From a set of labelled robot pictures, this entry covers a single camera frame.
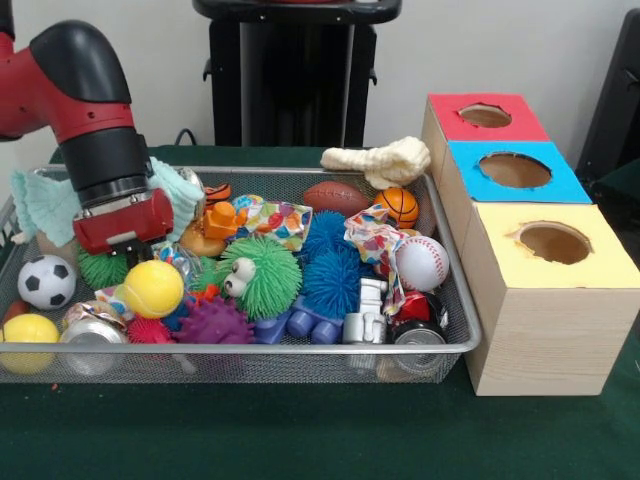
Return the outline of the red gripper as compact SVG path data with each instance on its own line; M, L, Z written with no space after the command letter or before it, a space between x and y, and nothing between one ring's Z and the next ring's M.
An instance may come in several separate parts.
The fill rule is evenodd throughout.
M76 240L90 254L124 252L127 268L151 259L151 245L173 231L173 209L156 188L84 209L73 220Z

